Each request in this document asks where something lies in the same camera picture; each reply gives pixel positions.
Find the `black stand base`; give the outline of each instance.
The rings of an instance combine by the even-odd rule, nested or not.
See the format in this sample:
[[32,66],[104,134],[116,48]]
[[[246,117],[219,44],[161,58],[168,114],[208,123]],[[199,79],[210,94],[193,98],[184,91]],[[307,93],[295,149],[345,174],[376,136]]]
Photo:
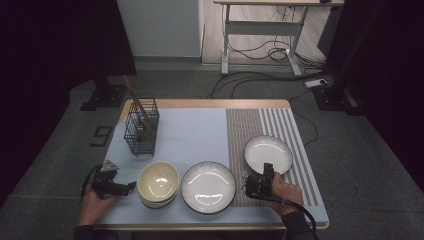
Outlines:
[[345,90],[340,99],[332,100],[329,98],[331,88],[313,87],[311,89],[315,96],[318,108],[322,111],[346,111],[348,115],[364,115],[362,109],[351,97],[348,90]]
[[127,93],[127,87],[123,85],[110,85],[106,77],[96,78],[96,90],[90,101],[84,103],[80,111],[96,111],[97,107],[119,108]]

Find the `tabletop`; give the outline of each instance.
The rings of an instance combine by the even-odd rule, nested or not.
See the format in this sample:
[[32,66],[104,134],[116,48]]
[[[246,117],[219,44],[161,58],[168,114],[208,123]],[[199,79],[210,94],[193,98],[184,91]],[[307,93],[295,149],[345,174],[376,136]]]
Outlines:
[[171,163],[181,176],[199,162],[215,161],[234,174],[236,196],[222,212],[206,215],[190,209],[180,192],[169,205],[150,209],[141,203],[134,190],[108,211],[98,222],[98,228],[130,231],[284,229],[279,216],[264,201],[247,199],[239,189],[241,172],[248,168],[240,153],[243,144],[257,135],[279,137],[291,147],[296,160],[284,178],[304,190],[305,208],[314,216],[317,228],[328,227],[328,215],[288,101],[156,101],[160,120],[154,156],[136,157],[131,154],[123,135],[124,119],[132,100],[125,103],[106,154],[106,159],[120,168],[114,181],[122,184],[136,181],[140,171],[155,161]]
[[320,3],[319,0],[214,0],[221,5],[286,5],[286,6],[342,6],[344,0]]

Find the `yellow bowl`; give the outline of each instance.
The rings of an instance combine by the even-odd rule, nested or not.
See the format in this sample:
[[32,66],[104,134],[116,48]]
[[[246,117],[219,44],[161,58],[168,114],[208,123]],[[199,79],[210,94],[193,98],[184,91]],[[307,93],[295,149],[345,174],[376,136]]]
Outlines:
[[178,171],[166,162],[148,165],[140,172],[137,180],[138,195],[141,201],[151,208],[169,204],[174,199],[178,186]]

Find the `desk leg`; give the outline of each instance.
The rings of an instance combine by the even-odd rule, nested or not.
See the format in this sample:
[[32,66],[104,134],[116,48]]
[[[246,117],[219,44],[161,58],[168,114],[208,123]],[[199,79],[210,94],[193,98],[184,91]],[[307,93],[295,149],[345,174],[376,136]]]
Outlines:
[[224,49],[222,50],[221,74],[228,74],[228,23],[230,22],[230,7],[226,5],[226,15],[224,24]]
[[297,24],[296,35],[294,35],[293,43],[290,45],[290,49],[287,49],[287,57],[290,61],[290,65],[292,66],[293,72],[295,76],[302,76],[302,72],[299,69],[299,62],[297,57],[295,56],[297,44],[299,43],[300,34],[302,34],[303,25],[305,24],[306,14],[308,13],[309,7],[303,7],[303,13],[300,18],[299,23]]

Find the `white plate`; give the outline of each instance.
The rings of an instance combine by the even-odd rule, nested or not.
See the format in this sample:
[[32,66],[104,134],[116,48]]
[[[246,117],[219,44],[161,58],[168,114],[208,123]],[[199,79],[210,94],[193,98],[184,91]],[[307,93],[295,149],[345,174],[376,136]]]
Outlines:
[[289,146],[272,136],[257,136],[249,140],[244,148],[247,164],[257,173],[264,173],[264,163],[273,164],[274,171],[283,174],[293,164],[293,153]]
[[224,210],[236,194],[236,181],[230,170],[217,162],[192,166],[181,182],[187,205],[196,212],[213,214]]

